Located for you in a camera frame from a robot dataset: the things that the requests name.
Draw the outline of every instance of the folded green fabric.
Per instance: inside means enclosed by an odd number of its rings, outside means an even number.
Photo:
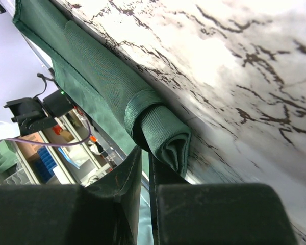
[[[16,0],[17,28],[54,60],[55,69],[71,75],[92,94],[73,99],[96,120],[108,110],[133,141],[184,175],[191,132],[131,68],[68,20],[50,1]],[[59,81],[68,93],[68,80]]]

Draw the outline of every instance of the black object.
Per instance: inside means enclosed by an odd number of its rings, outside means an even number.
[[[137,241],[141,150],[79,185],[0,186],[0,244],[118,244]]]
[[[150,155],[155,244],[297,244],[280,198],[264,184],[190,185]]]
[[[55,117],[60,117],[73,109],[73,104],[60,90],[50,94],[43,102],[36,97],[8,101],[5,108],[14,114],[12,121],[18,123],[20,135],[25,136],[57,124]]]

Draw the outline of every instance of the rolled green cloth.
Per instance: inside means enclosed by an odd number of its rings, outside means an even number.
[[[88,114],[94,120],[104,108],[137,145],[178,173],[186,173],[190,129],[163,105],[162,99],[137,73],[68,20],[50,1],[16,0],[13,22],[51,56],[54,68],[59,70],[59,85],[87,113],[91,111]],[[63,72],[72,76],[73,82],[66,80],[66,76],[62,81]],[[86,89],[92,96],[80,98],[75,92],[70,94],[69,87],[75,86],[75,81],[80,84],[78,89]]]

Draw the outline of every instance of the marble surface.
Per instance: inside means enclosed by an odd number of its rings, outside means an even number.
[[[197,182],[262,182],[306,244],[306,0],[57,0],[193,129]]]

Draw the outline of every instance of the green cloth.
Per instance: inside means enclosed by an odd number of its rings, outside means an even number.
[[[151,151],[178,173],[186,173],[190,129],[163,105],[138,74],[68,20],[50,1],[16,0],[13,22],[51,56],[59,85],[104,130],[99,119],[101,111],[116,127],[124,127],[141,148]]]

